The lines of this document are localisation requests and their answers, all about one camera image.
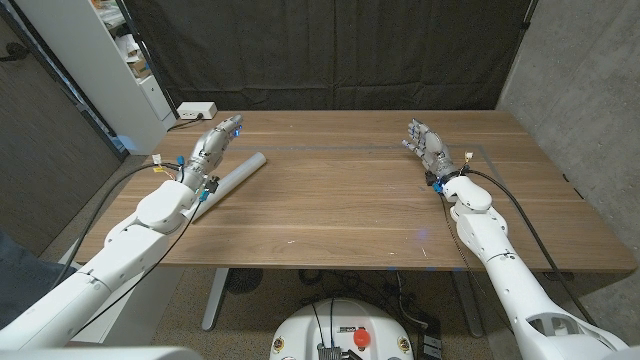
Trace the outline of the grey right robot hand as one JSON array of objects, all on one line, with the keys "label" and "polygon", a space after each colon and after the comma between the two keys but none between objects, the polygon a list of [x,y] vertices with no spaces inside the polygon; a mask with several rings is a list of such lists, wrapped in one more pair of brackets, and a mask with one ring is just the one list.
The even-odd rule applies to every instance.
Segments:
[{"label": "grey right robot hand", "polygon": [[445,184],[460,174],[447,145],[430,127],[412,119],[407,132],[409,139],[403,140],[402,145],[420,159],[429,185]]}]

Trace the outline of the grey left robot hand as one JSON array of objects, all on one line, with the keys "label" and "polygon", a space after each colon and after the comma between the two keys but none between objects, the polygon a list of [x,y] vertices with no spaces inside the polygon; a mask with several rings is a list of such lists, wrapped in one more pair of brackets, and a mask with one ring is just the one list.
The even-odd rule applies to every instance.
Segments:
[{"label": "grey left robot hand", "polygon": [[221,163],[230,142],[242,129],[243,116],[234,115],[205,132],[196,142],[186,161],[180,182],[196,191],[205,183],[205,177]]}]

